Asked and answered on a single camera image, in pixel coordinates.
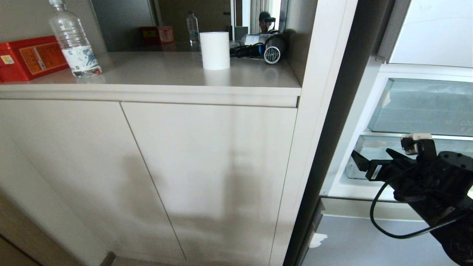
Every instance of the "cabinet door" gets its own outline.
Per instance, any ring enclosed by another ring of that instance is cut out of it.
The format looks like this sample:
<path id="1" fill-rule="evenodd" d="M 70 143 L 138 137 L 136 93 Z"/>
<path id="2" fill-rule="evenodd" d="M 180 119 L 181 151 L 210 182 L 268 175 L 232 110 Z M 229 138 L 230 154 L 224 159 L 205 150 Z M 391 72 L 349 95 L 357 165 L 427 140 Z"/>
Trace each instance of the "cabinet door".
<path id="1" fill-rule="evenodd" d="M 296 109 L 122 106 L 187 259 L 267 266 Z"/>
<path id="2" fill-rule="evenodd" d="M 119 103 L 0 100 L 0 123 L 107 249 L 184 258 Z"/>

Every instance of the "black cable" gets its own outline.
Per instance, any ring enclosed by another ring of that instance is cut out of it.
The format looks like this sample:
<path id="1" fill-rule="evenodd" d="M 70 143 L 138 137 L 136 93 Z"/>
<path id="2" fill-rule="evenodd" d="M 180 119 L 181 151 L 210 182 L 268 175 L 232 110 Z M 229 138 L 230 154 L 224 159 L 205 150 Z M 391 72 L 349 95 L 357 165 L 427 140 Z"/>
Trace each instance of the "black cable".
<path id="1" fill-rule="evenodd" d="M 462 214 L 462 215 L 459 215 L 458 217 L 455 217 L 455 218 L 452 218 L 450 220 L 447 220 L 445 222 L 441 222 L 435 226 L 430 226 L 430 227 L 427 227 L 425 229 L 422 229 L 422 230 L 419 230 L 419 231 L 416 231 L 414 233 L 410 233 L 410 234 L 406 234 L 406 235 L 394 235 L 394 234 L 391 234 L 387 231 L 385 231 L 384 229 L 382 229 L 375 221 L 375 218 L 374 218 L 374 211 L 375 211 L 375 205 L 376 205 L 376 202 L 378 201 L 379 197 L 381 196 L 381 193 L 384 191 L 384 189 L 392 182 L 394 181 L 395 179 L 403 176 L 404 174 L 406 174 L 407 172 L 409 172 L 410 170 L 412 170 L 413 168 L 415 168 L 416 166 L 413 166 L 413 167 L 410 167 L 408 169 L 406 169 L 405 171 L 401 172 L 399 175 L 393 177 L 393 178 L 390 178 L 389 180 L 387 180 L 382 186 L 381 188 L 379 189 L 378 191 L 378 194 L 376 194 L 376 197 L 373 199 L 373 202 L 371 203 L 371 208 L 369 210 L 369 219 L 371 220 L 371 223 L 383 234 L 389 236 L 389 237 L 392 237 L 392 238 L 396 238 L 396 239 L 407 239 L 407 238 L 413 238 L 413 237 L 417 237 L 419 235 L 422 235 L 422 234 L 425 234 L 425 233 L 428 233 L 430 231 L 433 231 L 435 229 L 439 229 L 440 227 L 443 227 L 447 224 L 451 224 L 453 222 L 456 222 L 457 220 L 460 220 L 466 216 L 469 215 L 469 213 L 466 213 L 466 214 Z"/>

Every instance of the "bottle label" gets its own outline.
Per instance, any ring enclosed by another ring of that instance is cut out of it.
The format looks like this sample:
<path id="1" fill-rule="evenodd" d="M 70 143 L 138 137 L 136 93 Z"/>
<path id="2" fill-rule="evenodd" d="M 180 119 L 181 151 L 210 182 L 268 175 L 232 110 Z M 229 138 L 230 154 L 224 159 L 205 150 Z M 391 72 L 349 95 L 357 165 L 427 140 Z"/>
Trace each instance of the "bottle label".
<path id="1" fill-rule="evenodd" d="M 191 30 L 190 33 L 191 33 L 192 40 L 198 40 L 199 39 L 199 31 Z"/>
<path id="2" fill-rule="evenodd" d="M 94 52 L 92 51 L 92 47 L 90 46 L 78 46 L 63 49 L 62 53 L 74 72 L 87 71 L 99 67 Z"/>

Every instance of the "small water bottle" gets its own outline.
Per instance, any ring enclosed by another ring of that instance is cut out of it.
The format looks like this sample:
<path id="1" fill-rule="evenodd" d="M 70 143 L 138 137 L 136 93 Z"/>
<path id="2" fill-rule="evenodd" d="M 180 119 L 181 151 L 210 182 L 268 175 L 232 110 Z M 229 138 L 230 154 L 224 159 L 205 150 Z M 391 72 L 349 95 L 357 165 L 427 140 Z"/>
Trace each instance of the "small water bottle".
<path id="1" fill-rule="evenodd" d="M 197 18 L 194 17 L 194 12 L 189 11 L 187 17 L 187 29 L 189 30 L 189 40 L 191 44 L 199 42 L 199 25 L 197 24 Z"/>
<path id="2" fill-rule="evenodd" d="M 102 69 L 87 40 L 80 19 L 67 11 L 63 0 L 49 0 L 54 15 L 49 19 L 62 53 L 77 78 L 100 75 Z"/>

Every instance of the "floor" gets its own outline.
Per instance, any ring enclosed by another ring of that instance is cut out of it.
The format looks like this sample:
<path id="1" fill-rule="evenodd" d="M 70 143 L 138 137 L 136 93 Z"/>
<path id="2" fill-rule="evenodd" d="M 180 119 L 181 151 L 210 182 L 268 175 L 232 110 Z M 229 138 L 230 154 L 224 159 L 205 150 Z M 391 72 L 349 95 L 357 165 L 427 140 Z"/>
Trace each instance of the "floor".
<path id="1" fill-rule="evenodd" d="M 149 262 L 143 260 L 136 260 L 130 258 L 118 257 L 112 264 L 112 266 L 169 266 L 156 262 Z"/>

